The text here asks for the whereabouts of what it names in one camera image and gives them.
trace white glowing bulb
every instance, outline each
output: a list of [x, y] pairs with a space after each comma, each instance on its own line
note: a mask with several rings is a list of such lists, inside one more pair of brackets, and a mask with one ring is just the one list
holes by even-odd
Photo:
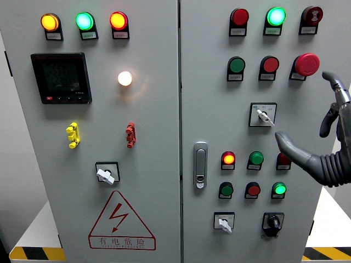
[[132, 74], [128, 71], [123, 71], [118, 75], [118, 82], [120, 85], [128, 86], [132, 82]]

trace red push button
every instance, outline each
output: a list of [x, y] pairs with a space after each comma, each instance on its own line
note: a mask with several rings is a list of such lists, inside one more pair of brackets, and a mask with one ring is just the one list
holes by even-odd
[[281, 165], [290, 165], [291, 160], [287, 158], [283, 153], [278, 154], [278, 162]]
[[307, 7], [302, 13], [302, 19], [309, 26], [316, 26], [323, 18], [323, 10], [320, 7]]
[[245, 199], [257, 199], [259, 193], [261, 193], [261, 188], [256, 182], [249, 182], [245, 189]]
[[319, 58], [315, 54], [306, 53], [296, 60], [295, 70], [299, 75], [308, 77], [317, 72], [319, 64]]
[[261, 192], [261, 189], [258, 186], [252, 186], [248, 189], [248, 194], [250, 196], [257, 196]]
[[272, 73], [276, 71], [279, 67], [279, 61], [275, 57], [270, 57], [266, 59], [263, 63], [263, 69], [266, 70], [268, 73]]
[[235, 25], [243, 26], [248, 22], [248, 11], [242, 8], [235, 9], [231, 19]]

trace white wall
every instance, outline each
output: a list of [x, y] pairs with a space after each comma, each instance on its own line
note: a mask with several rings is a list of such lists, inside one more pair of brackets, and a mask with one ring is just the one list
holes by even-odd
[[0, 34], [0, 239], [9, 253], [48, 198], [4, 50]]

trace lightning bolt symbol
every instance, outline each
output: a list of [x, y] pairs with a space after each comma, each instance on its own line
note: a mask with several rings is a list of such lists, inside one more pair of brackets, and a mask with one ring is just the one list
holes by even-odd
[[118, 226], [123, 222], [124, 219], [126, 219], [127, 215], [129, 214], [122, 214], [122, 215], [116, 215], [117, 211], [121, 208], [122, 204], [121, 203], [118, 203], [118, 205], [116, 206], [115, 210], [113, 211], [113, 213], [111, 214], [110, 218], [109, 219], [114, 219], [114, 218], [122, 218], [122, 220], [120, 221], [120, 223], [114, 227], [112, 229], [112, 233], [116, 232], [118, 230]]

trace yellow clamp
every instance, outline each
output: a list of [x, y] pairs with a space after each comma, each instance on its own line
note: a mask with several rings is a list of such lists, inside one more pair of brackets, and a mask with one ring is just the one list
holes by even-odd
[[80, 143], [81, 138], [79, 136], [78, 124], [76, 122], [72, 122], [66, 129], [68, 135], [68, 141], [71, 141], [70, 148], [74, 149]]

